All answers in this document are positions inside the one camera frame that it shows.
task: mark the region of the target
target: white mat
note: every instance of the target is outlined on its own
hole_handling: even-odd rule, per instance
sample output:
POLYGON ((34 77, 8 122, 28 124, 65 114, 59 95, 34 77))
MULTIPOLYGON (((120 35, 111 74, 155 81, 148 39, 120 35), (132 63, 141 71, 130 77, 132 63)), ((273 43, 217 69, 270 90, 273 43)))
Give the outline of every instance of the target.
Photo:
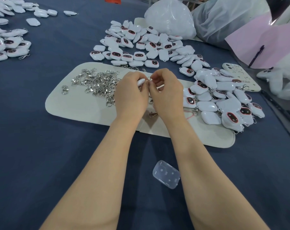
MULTIPOLYGON (((135 71, 97 62, 88 62, 78 65, 48 96, 45 103, 47 112, 67 119, 110 126, 112 121, 116 118, 115 106, 107 107, 105 98, 93 96, 91 93, 85 93, 85 86, 71 86, 71 80, 81 73, 81 69, 92 68, 96 68, 97 72, 104 72, 106 70, 118 71, 119 78, 122 78, 129 71, 135 71), (68 94, 63 95, 61 93, 62 85, 67 85, 69 87, 68 94)), ((151 76, 151 73, 144 74, 147 77, 151 76)), ((184 87, 193 85, 193 82, 190 81, 179 81, 184 87)), ((153 106, 148 104, 147 112, 140 121, 137 131, 170 137, 161 118, 158 116, 149 118, 147 114, 151 111, 154 112, 153 106)), ((185 111, 185 116, 203 144, 213 147, 228 148, 235 143, 235 134, 232 130, 224 128, 222 125, 207 125, 201 119, 200 115, 193 116, 190 111, 185 111)))

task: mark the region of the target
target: hand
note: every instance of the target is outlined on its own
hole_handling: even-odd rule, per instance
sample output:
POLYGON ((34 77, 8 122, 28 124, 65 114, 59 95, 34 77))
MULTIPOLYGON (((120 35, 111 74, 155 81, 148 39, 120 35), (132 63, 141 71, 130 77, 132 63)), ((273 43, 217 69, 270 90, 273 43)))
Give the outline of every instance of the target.
POLYGON ((168 69, 159 69, 151 75, 150 95, 154 108, 165 124, 184 118, 183 85, 168 69))
POLYGON ((131 120, 139 123, 148 106, 148 79, 141 72, 129 72, 116 85, 114 94, 117 117, 125 121, 131 120), (145 78, 146 81, 141 87, 137 86, 139 79, 145 78))

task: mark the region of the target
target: person's right hand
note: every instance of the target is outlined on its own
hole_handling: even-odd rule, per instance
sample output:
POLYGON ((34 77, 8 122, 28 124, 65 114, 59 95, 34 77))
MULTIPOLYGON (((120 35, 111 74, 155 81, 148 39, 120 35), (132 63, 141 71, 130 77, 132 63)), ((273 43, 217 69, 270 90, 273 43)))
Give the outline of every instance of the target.
POLYGON ((184 118, 183 85, 171 71, 168 69, 155 71, 151 75, 149 91, 154 108, 165 124, 184 118))

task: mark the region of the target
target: person's left hand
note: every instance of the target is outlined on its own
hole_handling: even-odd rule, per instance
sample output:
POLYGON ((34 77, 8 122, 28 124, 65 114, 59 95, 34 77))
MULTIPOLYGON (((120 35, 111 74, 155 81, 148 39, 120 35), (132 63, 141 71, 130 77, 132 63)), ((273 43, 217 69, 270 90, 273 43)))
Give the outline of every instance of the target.
POLYGON ((116 85, 114 94, 117 117, 124 121, 139 123, 148 106, 148 79, 141 72, 129 72, 116 85), (145 78, 141 91, 137 86, 139 79, 145 78))

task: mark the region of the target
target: plastic bag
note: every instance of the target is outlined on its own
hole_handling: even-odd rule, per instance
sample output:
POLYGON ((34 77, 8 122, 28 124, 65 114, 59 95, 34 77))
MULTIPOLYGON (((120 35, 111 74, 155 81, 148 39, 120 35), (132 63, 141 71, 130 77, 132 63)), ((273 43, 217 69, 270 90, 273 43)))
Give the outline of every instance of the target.
POLYGON ((193 12, 197 36, 230 49, 225 38, 250 20, 270 11, 266 0, 208 0, 193 12))
POLYGON ((190 10, 178 0, 160 0, 146 11, 144 17, 147 24, 159 33, 179 35, 183 39, 196 35, 190 10))

